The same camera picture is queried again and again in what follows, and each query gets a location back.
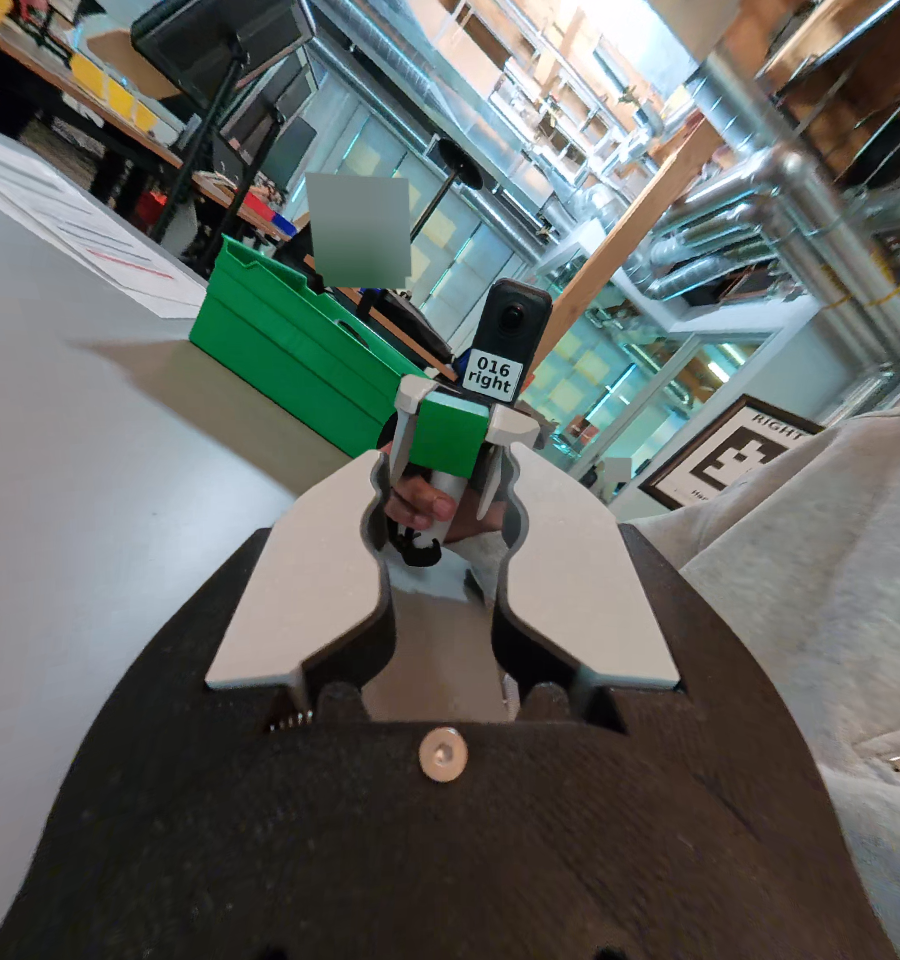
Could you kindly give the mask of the black floor lamp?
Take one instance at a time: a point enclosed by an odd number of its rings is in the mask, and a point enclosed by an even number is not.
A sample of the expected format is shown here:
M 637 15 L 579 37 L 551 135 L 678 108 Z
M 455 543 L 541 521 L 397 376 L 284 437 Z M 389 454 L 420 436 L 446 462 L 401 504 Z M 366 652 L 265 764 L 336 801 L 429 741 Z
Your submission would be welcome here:
M 409 233 L 410 243 L 414 243 L 422 233 L 427 222 L 437 211 L 441 201 L 451 188 L 459 183 L 470 190 L 480 192 L 484 188 L 484 178 L 478 164 L 455 141 L 441 137 L 436 143 L 438 154 L 447 167 L 447 175 L 431 201 L 417 218 Z

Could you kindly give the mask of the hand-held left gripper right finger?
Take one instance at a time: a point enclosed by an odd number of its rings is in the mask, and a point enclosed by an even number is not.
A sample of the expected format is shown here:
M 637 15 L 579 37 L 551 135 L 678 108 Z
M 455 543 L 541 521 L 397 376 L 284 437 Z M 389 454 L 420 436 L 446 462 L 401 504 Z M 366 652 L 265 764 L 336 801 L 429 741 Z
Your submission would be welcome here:
M 574 716 L 611 690 L 673 692 L 682 678 L 613 514 L 523 442 L 504 448 L 504 557 L 493 656 L 523 704 L 550 685 Z

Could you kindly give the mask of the green cube block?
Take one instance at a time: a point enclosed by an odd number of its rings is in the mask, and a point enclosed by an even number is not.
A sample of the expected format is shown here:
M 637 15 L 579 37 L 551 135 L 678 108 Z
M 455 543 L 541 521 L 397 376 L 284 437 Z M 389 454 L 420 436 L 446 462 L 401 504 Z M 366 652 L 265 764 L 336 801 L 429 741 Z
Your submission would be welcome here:
M 491 409 L 433 391 L 420 403 L 408 453 L 415 467 L 470 479 L 490 427 Z

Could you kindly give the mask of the wooden support beam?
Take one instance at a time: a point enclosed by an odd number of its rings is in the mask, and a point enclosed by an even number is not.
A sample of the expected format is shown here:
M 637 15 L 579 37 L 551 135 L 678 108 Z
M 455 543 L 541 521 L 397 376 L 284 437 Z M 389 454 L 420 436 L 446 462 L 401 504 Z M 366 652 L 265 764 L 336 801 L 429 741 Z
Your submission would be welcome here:
M 682 141 L 553 303 L 551 318 L 528 366 L 531 376 L 724 143 L 698 109 L 682 133 Z

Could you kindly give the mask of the person's right hand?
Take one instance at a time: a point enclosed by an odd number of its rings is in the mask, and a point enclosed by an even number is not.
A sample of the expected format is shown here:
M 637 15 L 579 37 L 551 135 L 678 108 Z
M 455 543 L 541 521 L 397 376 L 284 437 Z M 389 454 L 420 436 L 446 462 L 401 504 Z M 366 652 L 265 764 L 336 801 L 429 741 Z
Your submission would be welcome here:
M 479 517 L 479 502 L 479 494 L 469 487 L 455 500 L 423 476 L 411 476 L 402 478 L 391 489 L 384 511 L 399 526 L 419 532 L 449 523 L 444 543 L 453 545 L 502 530 L 507 504 L 494 501 Z

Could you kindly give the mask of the green plastic bin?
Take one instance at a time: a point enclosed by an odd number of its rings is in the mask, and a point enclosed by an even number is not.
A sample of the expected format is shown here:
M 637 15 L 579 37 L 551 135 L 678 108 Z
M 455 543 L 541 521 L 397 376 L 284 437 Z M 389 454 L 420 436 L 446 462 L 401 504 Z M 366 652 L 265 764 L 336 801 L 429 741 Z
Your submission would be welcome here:
M 296 270 L 225 236 L 190 341 L 350 457 L 375 449 L 411 360 Z

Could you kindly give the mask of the large black monitor on stand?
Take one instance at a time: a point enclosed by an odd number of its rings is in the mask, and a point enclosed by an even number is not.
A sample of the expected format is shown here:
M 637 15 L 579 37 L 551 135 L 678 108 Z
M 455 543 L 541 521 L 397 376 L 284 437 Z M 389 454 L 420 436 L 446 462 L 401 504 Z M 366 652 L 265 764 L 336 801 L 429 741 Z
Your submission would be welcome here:
M 317 34 L 308 2 L 162 2 L 133 22 L 134 51 L 190 99 L 200 118 L 151 240 L 163 241 L 237 91 L 282 66 Z

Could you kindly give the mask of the printed paper sheet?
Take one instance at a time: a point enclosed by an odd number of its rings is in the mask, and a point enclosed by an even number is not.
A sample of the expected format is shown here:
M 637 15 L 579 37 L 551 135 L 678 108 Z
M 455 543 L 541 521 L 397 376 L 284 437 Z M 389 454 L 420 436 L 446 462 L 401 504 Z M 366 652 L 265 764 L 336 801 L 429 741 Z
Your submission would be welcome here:
M 151 248 L 46 160 L 0 137 L 0 212 L 94 276 L 169 320 L 193 320 L 205 284 Z

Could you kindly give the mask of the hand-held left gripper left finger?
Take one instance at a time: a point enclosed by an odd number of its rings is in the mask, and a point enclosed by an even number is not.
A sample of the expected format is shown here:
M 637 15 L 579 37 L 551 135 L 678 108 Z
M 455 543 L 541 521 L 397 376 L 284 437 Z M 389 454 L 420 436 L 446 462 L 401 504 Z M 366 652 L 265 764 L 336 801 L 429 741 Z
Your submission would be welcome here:
M 328 685 L 362 690 L 396 652 L 383 556 L 387 455 L 370 450 L 276 521 L 205 675 L 210 690 L 283 688 L 300 713 Z

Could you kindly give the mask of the person's grey sweatshirt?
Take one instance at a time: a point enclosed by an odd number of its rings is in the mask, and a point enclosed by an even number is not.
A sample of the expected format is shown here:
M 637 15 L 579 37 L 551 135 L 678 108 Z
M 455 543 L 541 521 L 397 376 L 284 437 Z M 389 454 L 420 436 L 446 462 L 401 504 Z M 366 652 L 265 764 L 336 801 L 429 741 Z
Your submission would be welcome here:
M 900 957 L 900 407 L 633 524 L 781 694 Z

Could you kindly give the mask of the framed marker sign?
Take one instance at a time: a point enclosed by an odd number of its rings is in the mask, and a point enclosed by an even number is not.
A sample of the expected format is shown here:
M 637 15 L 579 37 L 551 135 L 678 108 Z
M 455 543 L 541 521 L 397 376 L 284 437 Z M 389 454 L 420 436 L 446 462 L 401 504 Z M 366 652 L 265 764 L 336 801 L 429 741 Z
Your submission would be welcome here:
M 648 474 L 639 490 L 671 511 L 708 502 L 823 431 L 815 421 L 743 394 Z

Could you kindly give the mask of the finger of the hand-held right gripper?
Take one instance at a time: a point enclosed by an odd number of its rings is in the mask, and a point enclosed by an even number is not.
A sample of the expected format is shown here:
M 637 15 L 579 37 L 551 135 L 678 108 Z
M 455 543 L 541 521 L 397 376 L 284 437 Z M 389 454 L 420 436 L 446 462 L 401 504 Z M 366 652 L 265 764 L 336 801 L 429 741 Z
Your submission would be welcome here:
M 438 384 L 426 376 L 405 375 L 401 379 L 394 402 L 396 426 L 388 454 L 388 480 L 392 487 L 400 481 L 410 464 L 425 471 L 434 469 L 424 466 L 422 455 L 411 451 L 419 423 L 420 405 L 437 388 Z
M 480 522 L 502 489 L 504 454 L 514 443 L 532 450 L 537 444 L 537 421 L 510 406 L 494 405 L 476 463 L 476 492 L 480 496 L 476 517 Z

